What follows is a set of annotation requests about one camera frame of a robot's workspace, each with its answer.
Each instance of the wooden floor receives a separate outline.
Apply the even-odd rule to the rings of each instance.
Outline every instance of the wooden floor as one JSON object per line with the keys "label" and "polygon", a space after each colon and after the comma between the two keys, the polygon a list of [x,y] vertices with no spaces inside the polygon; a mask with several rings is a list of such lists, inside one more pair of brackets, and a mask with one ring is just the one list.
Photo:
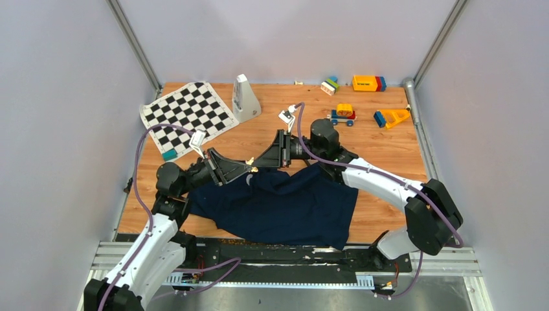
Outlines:
{"label": "wooden floor", "polygon": [[[184,83],[167,83],[163,94],[175,91],[183,85]],[[212,86],[231,108],[232,84],[212,84]],[[351,127],[343,124],[336,126],[343,146],[371,164],[397,175],[420,181],[426,180],[412,121],[406,120],[395,128],[386,130],[378,128],[373,118],[377,109],[406,107],[406,96],[402,88],[390,87],[383,93],[370,93],[355,92],[352,87],[342,86],[332,97],[322,92],[318,86],[254,84],[252,88],[262,105],[263,113],[206,143],[203,146],[204,150],[214,146],[220,154],[231,159],[257,157],[272,143],[276,130],[286,127],[278,118],[278,114],[289,105],[301,101],[307,104],[303,116],[302,133],[309,136],[309,126],[312,121],[325,118],[337,104],[346,102],[353,105],[357,113],[357,122]],[[196,158],[197,154],[191,152],[178,159],[176,163],[181,168],[186,168],[196,161]],[[152,139],[148,137],[137,174],[139,192],[148,207],[151,207],[154,202],[155,173],[160,164],[162,164],[162,157]],[[303,167],[302,161],[295,161],[286,171],[293,174]],[[118,232],[141,232],[146,219],[146,213],[132,192]],[[383,231],[396,229],[404,223],[403,214],[396,208],[369,193],[360,192],[350,227],[349,242],[373,242]],[[234,237],[224,230],[217,229],[212,220],[195,215],[189,216],[182,229],[197,236]]]}

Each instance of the teal block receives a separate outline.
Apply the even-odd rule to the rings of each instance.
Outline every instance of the teal block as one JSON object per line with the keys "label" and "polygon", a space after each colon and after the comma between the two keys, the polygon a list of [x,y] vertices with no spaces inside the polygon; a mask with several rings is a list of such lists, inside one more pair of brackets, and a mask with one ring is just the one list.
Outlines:
{"label": "teal block", "polygon": [[177,157],[177,152],[175,152],[175,149],[171,149],[162,154],[162,158],[164,158],[164,161],[173,160],[176,157]]}

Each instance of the navy blue shirt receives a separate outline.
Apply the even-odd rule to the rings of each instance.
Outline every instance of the navy blue shirt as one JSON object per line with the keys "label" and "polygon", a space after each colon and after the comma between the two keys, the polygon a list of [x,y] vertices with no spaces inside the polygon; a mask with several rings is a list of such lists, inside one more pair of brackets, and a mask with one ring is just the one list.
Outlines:
{"label": "navy blue shirt", "polygon": [[252,242],[342,249],[358,190],[326,179],[318,164],[290,176],[263,168],[189,193],[191,213]]}

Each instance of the black and white checkered mat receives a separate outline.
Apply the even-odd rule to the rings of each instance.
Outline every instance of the black and white checkered mat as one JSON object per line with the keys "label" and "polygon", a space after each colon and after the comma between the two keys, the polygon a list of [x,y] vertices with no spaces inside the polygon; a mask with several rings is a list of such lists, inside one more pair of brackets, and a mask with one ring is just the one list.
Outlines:
{"label": "black and white checkered mat", "polygon": [[[206,132],[204,143],[238,125],[231,110],[209,83],[189,83],[140,109],[145,127],[168,123]],[[190,136],[172,128],[150,132],[161,154],[175,149],[177,158],[192,149]]]}

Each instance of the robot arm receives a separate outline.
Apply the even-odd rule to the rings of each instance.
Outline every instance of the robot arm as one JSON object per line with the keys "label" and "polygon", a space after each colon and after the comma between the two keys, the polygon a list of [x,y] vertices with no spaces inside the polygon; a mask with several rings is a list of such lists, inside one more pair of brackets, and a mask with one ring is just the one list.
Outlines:
{"label": "robot arm", "polygon": [[[293,125],[295,118],[291,113],[289,115],[288,122]],[[104,280],[91,280],[88,283],[84,290],[84,310],[98,310],[108,286],[113,286],[113,290],[107,298],[108,308],[104,310],[145,310],[167,276],[178,266],[193,262],[197,255],[195,236],[179,231],[190,210],[190,202],[182,196],[210,181],[219,186],[225,185],[248,172],[256,171],[258,167],[288,167],[292,159],[311,159],[303,150],[300,139],[291,135],[290,130],[291,126],[288,131],[278,130],[272,145],[257,159],[227,159],[210,148],[204,153],[198,150],[203,158],[200,157],[187,170],[180,169],[175,163],[161,165],[157,171],[157,197],[151,210],[153,231],[149,232],[147,224],[116,268]],[[421,183],[373,166],[340,145],[339,134],[329,120],[314,121],[310,138],[301,139],[317,157],[332,163],[366,168],[362,170],[321,163],[327,178],[365,190],[405,213],[405,226],[385,231],[368,249],[370,260],[376,268],[383,269],[391,260],[417,250],[436,255],[451,239],[450,230],[421,196],[411,190],[412,187],[428,196],[455,229],[461,226],[462,217],[442,183],[435,179]],[[374,174],[371,170],[392,178]],[[145,238],[147,241],[144,247],[139,249]],[[121,271],[132,257],[131,265]],[[122,275],[121,278],[116,284],[111,284],[118,274]]]}

